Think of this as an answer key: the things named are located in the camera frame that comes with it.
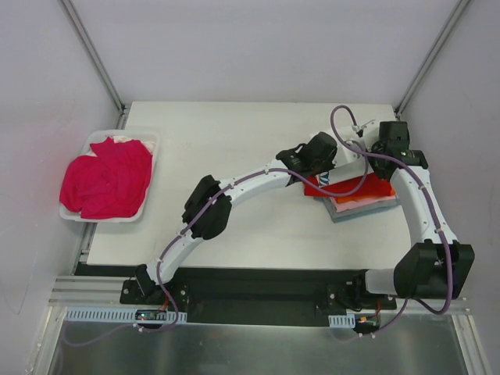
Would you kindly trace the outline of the white t-shirt with flower print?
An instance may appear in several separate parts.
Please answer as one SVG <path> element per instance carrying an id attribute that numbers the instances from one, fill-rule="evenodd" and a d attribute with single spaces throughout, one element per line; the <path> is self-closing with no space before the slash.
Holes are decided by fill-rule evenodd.
<path id="1" fill-rule="evenodd" d="M 359 136 L 354 131 L 353 127 L 348 125 L 338 127 L 337 132 L 350 146 L 359 150 L 354 144 L 354 142 L 357 141 L 365 150 L 369 151 L 371 146 L 378 139 L 379 123 L 376 119 L 372 119 L 360 125 L 359 129 L 362 131 L 362 136 Z M 334 158 L 334 168 L 316 176 L 319 185 L 327 186 L 361 177 L 365 170 L 364 157 L 349 151 L 338 141 L 331 129 L 325 130 L 324 132 L 333 137 L 337 142 L 337 154 Z"/>

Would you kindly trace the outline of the grey t-shirt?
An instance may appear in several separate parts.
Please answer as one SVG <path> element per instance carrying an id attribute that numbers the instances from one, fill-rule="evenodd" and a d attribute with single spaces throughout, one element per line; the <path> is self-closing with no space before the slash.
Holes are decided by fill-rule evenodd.
<path id="1" fill-rule="evenodd" d="M 336 223 L 392 209 L 399 205 L 399 200 L 396 197 L 385 197 L 337 203 L 333 198 L 323 198 L 323 204 Z"/>

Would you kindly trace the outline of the red t-shirt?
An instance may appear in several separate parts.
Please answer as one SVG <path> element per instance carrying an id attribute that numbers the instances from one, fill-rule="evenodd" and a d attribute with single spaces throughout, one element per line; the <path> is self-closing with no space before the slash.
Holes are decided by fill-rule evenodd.
<path id="1" fill-rule="evenodd" d="M 321 189 L 335 194 L 346 193 L 354 189 L 361 179 L 361 177 L 355 177 L 335 184 L 327 183 Z M 374 198 L 379 198 L 394 196 L 395 190 L 388 181 L 379 180 L 374 173 L 369 173 L 360 188 L 350 195 L 372 195 Z"/>

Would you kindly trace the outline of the orange t-shirt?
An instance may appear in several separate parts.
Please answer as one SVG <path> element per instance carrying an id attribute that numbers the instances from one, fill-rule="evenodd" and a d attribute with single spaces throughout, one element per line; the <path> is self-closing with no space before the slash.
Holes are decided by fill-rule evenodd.
<path id="1" fill-rule="evenodd" d="M 367 199 L 373 199 L 372 195 L 349 195 L 345 197 L 335 197 L 334 200 L 337 204 L 345 204 L 347 202 L 359 202 Z"/>

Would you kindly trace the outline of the pink t-shirt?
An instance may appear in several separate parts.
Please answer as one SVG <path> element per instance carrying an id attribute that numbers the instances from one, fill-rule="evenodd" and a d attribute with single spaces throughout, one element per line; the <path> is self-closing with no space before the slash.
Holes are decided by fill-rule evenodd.
<path id="1" fill-rule="evenodd" d="M 357 208 L 362 208 L 368 205 L 372 205 L 375 203 L 379 202 L 389 202 L 389 201 L 394 201 L 395 196 L 387 196 L 387 197 L 379 197 L 379 198 L 363 198 L 360 200 L 351 200 L 348 202 L 337 202 L 334 198 L 326 198 L 327 201 L 329 201 L 336 212 L 342 213 L 348 210 L 353 210 Z"/>

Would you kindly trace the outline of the blue-grey t-shirt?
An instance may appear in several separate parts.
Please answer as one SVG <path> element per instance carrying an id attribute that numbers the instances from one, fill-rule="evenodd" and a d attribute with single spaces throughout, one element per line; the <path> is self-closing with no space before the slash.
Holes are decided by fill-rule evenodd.
<path id="1" fill-rule="evenodd" d="M 336 212 L 334 208 L 331 208 L 329 210 L 329 215 L 333 223 L 341 223 L 347 220 L 353 220 L 376 213 L 382 213 L 396 207 L 398 207 L 398 204 L 368 205 L 362 208 L 348 210 L 345 212 Z"/>

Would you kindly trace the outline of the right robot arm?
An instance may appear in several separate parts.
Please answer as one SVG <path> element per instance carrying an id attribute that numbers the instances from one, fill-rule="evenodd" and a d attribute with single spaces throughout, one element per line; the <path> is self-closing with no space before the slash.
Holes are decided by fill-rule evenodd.
<path id="1" fill-rule="evenodd" d="M 392 269 L 367 270 L 351 289 L 353 303 L 367 309 L 380 294 L 415 300 L 457 299 L 473 265 L 471 245 L 450 229 L 435 198 L 430 171 L 420 150 L 406 141 L 377 141 L 370 165 L 394 188 L 410 235 L 410 250 Z"/>

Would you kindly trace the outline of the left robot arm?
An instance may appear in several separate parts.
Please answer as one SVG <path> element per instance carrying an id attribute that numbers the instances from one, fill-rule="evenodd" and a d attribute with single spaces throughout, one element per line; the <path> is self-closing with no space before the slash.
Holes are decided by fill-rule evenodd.
<path id="1" fill-rule="evenodd" d="M 279 152 L 264 166 L 239 177 L 217 180 L 203 177 L 184 205 L 181 224 L 174 239 L 160 254 L 136 268 L 138 294 L 150 304 L 160 302 L 165 284 L 172 280 L 181 263 L 203 241 L 211 240 L 227 228 L 232 209 L 250 198 L 285 188 L 334 168 L 337 144 L 301 144 Z"/>

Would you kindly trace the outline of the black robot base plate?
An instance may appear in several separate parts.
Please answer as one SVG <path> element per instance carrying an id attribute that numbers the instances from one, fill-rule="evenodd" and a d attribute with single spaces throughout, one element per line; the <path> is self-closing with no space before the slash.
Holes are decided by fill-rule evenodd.
<path id="1" fill-rule="evenodd" d="M 157 306 L 173 297 L 190 323 L 325 327 L 329 316 L 394 311 L 395 300 L 371 295 L 361 270 L 180 268 L 160 287 L 145 267 L 123 282 L 120 303 Z"/>

